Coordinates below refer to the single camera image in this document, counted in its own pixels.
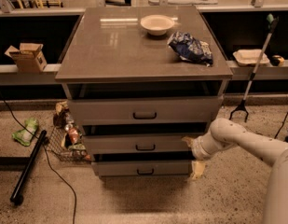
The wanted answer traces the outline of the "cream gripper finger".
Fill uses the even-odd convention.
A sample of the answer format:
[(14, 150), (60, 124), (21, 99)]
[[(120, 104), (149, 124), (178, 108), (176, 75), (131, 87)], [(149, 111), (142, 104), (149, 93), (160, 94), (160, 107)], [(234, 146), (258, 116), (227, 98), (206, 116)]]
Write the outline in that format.
[(197, 180), (202, 177), (204, 170), (206, 167), (206, 162), (205, 161), (193, 161), (192, 162), (192, 173), (190, 177), (193, 180)]
[(186, 142), (188, 145), (191, 145), (191, 144), (194, 142), (194, 139), (193, 139), (192, 137), (189, 137), (189, 136), (184, 136), (184, 137), (182, 138), (182, 140), (183, 140), (184, 142)]

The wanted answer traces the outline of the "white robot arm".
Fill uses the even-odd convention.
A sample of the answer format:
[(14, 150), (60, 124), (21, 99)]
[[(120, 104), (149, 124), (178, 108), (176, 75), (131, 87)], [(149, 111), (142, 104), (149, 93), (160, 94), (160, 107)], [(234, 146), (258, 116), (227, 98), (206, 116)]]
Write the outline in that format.
[(199, 137), (182, 138), (197, 161), (238, 146), (269, 165), (262, 224), (288, 224), (288, 143), (248, 132), (229, 119), (215, 119), (208, 132)]

